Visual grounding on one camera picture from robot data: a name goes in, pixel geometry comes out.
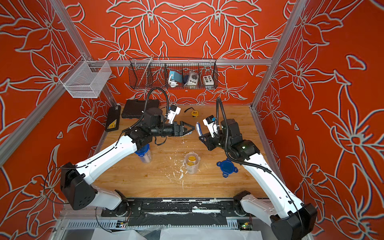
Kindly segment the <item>clear plastic container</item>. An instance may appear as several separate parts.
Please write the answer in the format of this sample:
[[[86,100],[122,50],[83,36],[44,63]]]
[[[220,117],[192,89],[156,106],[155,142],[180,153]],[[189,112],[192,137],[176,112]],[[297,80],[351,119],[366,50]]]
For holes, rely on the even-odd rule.
[[[188,174],[193,175],[199,171],[200,160],[201,158],[199,157],[199,155],[194,152],[190,152],[186,154],[185,164],[186,164]]]
[[[139,154],[138,156],[139,156],[142,163],[149,164],[152,161],[151,151],[148,151],[144,154]]]

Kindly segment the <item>blue lid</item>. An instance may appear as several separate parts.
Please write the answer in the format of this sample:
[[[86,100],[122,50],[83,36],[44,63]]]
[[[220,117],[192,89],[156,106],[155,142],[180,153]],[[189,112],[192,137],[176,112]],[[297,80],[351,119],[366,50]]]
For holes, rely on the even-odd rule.
[[[229,175],[233,173],[239,172],[238,168],[235,167],[234,163],[228,158],[224,161],[217,162],[216,165],[222,171],[222,176],[224,178],[227,178]]]
[[[148,153],[149,150],[150,150],[150,145],[147,144],[144,147],[142,147],[141,149],[137,150],[135,152],[135,154],[138,155],[139,157],[144,157]]]

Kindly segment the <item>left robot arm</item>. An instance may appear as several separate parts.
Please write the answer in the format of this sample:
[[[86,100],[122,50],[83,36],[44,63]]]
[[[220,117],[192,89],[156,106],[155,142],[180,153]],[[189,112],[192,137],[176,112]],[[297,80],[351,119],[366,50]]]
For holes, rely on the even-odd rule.
[[[117,215],[124,214],[128,200],[120,191],[109,191],[94,185],[97,178],[125,157],[141,150],[157,137],[183,137],[195,127],[174,121],[177,112],[163,114],[159,108],[146,110],[131,127],[122,131],[120,138],[104,150],[77,164],[67,163],[61,168],[61,192],[73,210],[86,207],[105,208]]]

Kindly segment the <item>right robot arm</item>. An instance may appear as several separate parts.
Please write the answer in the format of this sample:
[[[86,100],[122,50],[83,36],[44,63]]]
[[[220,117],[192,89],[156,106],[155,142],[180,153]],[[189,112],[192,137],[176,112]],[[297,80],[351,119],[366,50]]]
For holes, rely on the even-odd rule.
[[[278,240],[302,240],[309,235],[318,215],[316,208],[312,204],[304,204],[287,188],[267,164],[257,146],[243,139],[238,123],[228,119],[218,126],[213,116],[204,119],[203,123],[209,131],[203,134],[200,124],[196,124],[200,141],[209,151],[223,149],[231,162],[242,165],[271,202],[266,204],[243,191],[234,197],[241,210],[267,224]]]

